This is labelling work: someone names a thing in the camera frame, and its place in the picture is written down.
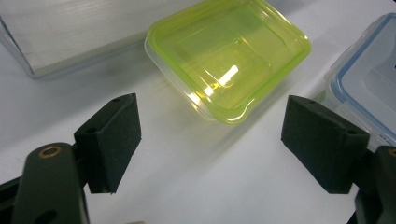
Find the screw hole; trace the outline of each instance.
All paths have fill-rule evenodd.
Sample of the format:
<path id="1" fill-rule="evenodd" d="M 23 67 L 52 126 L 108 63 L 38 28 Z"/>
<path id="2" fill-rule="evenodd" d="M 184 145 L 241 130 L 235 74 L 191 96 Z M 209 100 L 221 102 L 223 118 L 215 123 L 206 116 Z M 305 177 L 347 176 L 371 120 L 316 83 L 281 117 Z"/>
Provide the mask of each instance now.
<path id="1" fill-rule="evenodd" d="M 47 224 L 51 223 L 57 217 L 55 210 L 50 210 L 41 214 L 38 218 L 35 219 L 35 224 Z"/>
<path id="2" fill-rule="evenodd" d="M 95 133 L 96 131 L 96 128 L 90 128 L 89 130 L 85 131 L 85 133 Z"/>
<path id="3" fill-rule="evenodd" d="M 349 134 L 357 134 L 357 132 L 354 131 L 354 130 L 349 130 L 349 131 L 347 131 L 347 133 L 349 133 Z"/>

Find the white table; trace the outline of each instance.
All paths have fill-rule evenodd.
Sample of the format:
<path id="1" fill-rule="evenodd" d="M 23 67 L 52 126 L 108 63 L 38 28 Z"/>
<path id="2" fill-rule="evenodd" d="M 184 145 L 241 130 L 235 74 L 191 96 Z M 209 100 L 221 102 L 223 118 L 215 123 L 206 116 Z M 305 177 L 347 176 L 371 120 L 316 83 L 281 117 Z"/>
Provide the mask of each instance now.
<path id="1" fill-rule="evenodd" d="M 25 157 L 73 133 L 107 101 L 136 92 L 143 139 L 113 195 L 91 195 L 92 223 L 347 223 L 348 195 L 329 195 L 280 141 L 290 94 L 312 96 L 332 63 L 392 0 L 273 0 L 311 54 L 238 126 L 201 119 L 143 42 L 51 77 L 30 79 L 0 45 L 0 183 Z"/>

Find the green container lid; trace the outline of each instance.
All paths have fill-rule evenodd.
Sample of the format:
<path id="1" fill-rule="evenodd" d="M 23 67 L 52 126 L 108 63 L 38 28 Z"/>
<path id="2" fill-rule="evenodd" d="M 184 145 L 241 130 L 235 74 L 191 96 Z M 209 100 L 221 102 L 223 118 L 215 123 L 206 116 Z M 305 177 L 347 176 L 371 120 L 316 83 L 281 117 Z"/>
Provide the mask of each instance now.
<path id="1" fill-rule="evenodd" d="M 154 23 L 146 51 L 202 115 L 239 123 L 310 52 L 262 0 L 206 0 Z"/>

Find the white surface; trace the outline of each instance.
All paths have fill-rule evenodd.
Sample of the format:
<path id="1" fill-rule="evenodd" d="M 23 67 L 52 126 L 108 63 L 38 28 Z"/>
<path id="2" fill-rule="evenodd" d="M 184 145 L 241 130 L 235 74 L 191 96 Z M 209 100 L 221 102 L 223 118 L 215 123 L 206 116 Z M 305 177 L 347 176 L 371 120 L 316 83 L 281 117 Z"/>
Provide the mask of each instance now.
<path id="1" fill-rule="evenodd" d="M 270 2 L 308 35 L 313 50 L 238 126 L 201 119 L 143 42 L 38 80 L 0 45 L 0 182 L 21 174 L 30 151 L 73 143 L 74 131 L 107 101 L 136 92 L 143 140 L 116 194 L 87 191 L 92 223 L 347 223 L 356 188 L 327 194 L 279 140 L 287 97 L 315 92 L 338 56 L 396 4 Z"/>
<path id="2" fill-rule="evenodd" d="M 37 77 L 143 39 L 155 21 L 200 0 L 0 0 Z"/>

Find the clear plastic lid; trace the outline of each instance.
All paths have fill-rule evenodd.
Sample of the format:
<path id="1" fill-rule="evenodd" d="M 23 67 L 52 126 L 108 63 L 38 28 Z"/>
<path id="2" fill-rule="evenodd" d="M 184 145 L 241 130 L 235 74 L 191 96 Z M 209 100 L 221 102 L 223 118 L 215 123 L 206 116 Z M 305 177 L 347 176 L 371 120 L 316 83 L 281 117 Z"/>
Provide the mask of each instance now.
<path id="1" fill-rule="evenodd" d="M 390 145 L 396 142 L 396 13 L 373 23 L 341 57 L 330 88 L 352 105 Z"/>

